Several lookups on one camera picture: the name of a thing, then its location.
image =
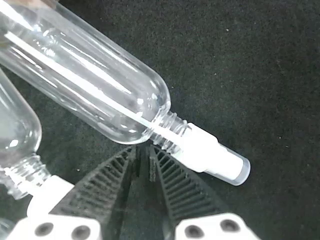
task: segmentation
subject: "bottle neck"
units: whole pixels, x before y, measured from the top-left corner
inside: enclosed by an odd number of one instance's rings
[[[51,176],[40,160],[32,154],[11,167],[0,169],[0,183],[8,189],[8,195],[22,199],[28,194],[34,195],[38,188]]]
[[[176,113],[172,113],[171,111],[169,111],[167,115],[160,120],[158,125],[159,127],[170,130],[179,137],[182,137],[188,128],[187,121],[182,120]],[[180,149],[176,144],[164,138],[160,133],[153,133],[150,139],[153,141],[153,144],[159,145],[161,149],[170,154],[174,154]]]

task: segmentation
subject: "black felt surface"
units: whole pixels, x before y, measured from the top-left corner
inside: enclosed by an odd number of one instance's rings
[[[156,70],[173,112],[250,159],[242,186],[201,176],[260,238],[319,238],[320,1],[61,3]],[[41,120],[38,153],[52,173],[76,183],[122,148],[9,77]],[[130,206],[139,205],[135,192],[129,197]],[[0,217],[24,216],[28,198],[14,201],[3,187],[0,198]],[[152,236],[140,209],[140,217],[127,211],[127,223],[146,227],[128,228],[126,239]]]

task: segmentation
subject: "clear plastic bottle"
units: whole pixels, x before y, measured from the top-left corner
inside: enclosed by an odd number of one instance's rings
[[[0,69],[0,183],[15,199],[51,176],[36,154],[41,137],[37,115]]]
[[[247,179],[246,158],[170,111],[154,70],[55,1],[18,2],[0,0],[3,65],[117,143],[151,139],[197,172]]]

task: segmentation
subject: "clear nozzle cover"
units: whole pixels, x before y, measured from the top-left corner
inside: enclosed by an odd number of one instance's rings
[[[180,150],[173,157],[195,172],[206,172],[235,186],[246,181],[251,169],[248,159],[221,145],[215,136],[193,123],[188,126]]]

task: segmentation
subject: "screw hole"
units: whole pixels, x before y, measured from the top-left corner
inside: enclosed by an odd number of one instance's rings
[[[47,236],[51,233],[52,229],[54,228],[53,223],[45,222],[40,224],[34,231],[35,235],[38,237]]]
[[[86,240],[89,236],[90,228],[85,225],[76,227],[71,234],[73,240]]]
[[[223,220],[220,223],[220,226],[223,231],[229,232],[229,233],[230,232],[238,232],[240,230],[238,223],[236,223],[235,221],[230,220],[230,219]]]
[[[184,230],[184,233],[186,237],[190,239],[200,239],[205,235],[204,231],[202,231],[202,229],[196,225],[187,226]]]

